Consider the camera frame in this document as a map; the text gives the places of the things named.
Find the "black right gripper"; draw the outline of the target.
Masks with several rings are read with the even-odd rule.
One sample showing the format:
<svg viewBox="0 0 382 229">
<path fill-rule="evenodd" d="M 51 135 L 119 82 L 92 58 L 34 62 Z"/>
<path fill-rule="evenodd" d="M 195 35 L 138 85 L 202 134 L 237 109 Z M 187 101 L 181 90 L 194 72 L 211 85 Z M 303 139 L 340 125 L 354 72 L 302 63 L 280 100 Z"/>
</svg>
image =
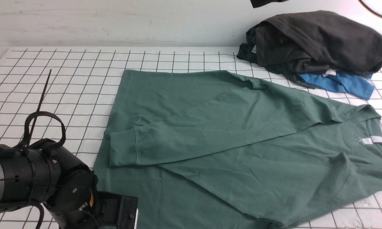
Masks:
<svg viewBox="0 0 382 229">
<path fill-rule="evenodd" d="M 250 0 L 253 8 L 259 8 L 270 3 L 282 3 L 288 0 Z"/>
</svg>

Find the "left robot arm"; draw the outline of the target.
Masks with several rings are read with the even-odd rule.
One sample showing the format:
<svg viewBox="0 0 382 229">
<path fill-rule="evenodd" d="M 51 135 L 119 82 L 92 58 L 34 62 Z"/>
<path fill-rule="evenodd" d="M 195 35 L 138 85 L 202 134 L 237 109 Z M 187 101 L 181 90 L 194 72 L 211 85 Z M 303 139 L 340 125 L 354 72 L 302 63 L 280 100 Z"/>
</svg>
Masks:
<svg viewBox="0 0 382 229">
<path fill-rule="evenodd" d="M 0 144 L 0 213 L 37 207 L 60 229 L 98 229 L 93 194 L 95 174 L 65 147 L 47 155 L 55 142 L 42 139 L 27 149 Z"/>
</svg>

